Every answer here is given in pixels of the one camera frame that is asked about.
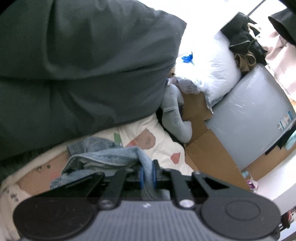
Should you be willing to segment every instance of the label sticker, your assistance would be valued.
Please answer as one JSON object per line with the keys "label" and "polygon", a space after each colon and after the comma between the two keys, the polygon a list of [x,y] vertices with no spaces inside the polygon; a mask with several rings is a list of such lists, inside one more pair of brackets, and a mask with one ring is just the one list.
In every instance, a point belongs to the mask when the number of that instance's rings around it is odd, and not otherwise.
{"label": "label sticker", "polygon": [[281,119],[281,121],[278,123],[277,128],[279,130],[284,130],[293,120],[293,116],[290,111],[287,112],[287,114],[284,116],[284,118]]}

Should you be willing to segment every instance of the teal object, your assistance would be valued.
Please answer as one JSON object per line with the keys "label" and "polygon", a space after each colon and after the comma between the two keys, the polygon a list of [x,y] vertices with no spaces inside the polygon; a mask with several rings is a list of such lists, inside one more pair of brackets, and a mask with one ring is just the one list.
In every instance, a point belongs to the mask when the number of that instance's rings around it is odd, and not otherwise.
{"label": "teal object", "polygon": [[285,144],[285,148],[287,150],[290,150],[292,146],[296,142],[296,131],[293,132],[293,134],[290,136],[290,138],[287,140],[287,143]]}

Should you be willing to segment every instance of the screw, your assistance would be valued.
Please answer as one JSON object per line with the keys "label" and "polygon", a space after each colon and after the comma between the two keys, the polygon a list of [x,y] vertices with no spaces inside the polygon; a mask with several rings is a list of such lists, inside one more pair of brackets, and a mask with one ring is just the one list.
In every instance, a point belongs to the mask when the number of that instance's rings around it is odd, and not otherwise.
{"label": "screw", "polygon": [[100,206],[102,208],[112,208],[114,205],[113,205],[113,202],[108,200],[108,199],[104,199],[102,201],[100,201]]}
{"label": "screw", "polygon": [[189,199],[183,199],[179,202],[179,205],[184,208],[191,208],[194,206],[194,204],[195,204],[194,201]]}

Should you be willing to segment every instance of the light blue cloth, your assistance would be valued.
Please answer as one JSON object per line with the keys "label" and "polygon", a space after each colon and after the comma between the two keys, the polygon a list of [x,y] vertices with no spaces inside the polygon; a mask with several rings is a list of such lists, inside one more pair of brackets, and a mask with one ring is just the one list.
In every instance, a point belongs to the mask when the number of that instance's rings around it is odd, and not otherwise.
{"label": "light blue cloth", "polygon": [[168,200],[167,190],[155,190],[152,178],[152,160],[137,146],[123,148],[116,143],[99,137],[87,137],[83,141],[68,145],[70,158],[62,170],[62,176],[53,180],[50,188],[54,189],[76,181],[95,172],[104,172],[113,176],[122,168],[129,168],[141,163],[144,169],[145,200]]}
{"label": "light blue cloth", "polygon": [[290,150],[292,146],[296,142],[296,131],[293,132],[293,134],[290,136],[290,138],[287,140],[287,143],[285,144],[285,148],[287,150]]}

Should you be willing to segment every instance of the gray stuffed limb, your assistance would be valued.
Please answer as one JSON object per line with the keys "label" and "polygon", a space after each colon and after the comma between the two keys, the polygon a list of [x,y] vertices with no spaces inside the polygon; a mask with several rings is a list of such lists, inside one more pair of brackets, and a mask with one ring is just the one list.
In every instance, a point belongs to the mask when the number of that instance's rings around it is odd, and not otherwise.
{"label": "gray stuffed limb", "polygon": [[182,121],[179,106],[184,105],[184,99],[177,86],[165,87],[161,108],[163,110],[163,126],[173,134],[180,142],[187,143],[192,137],[190,121]]}

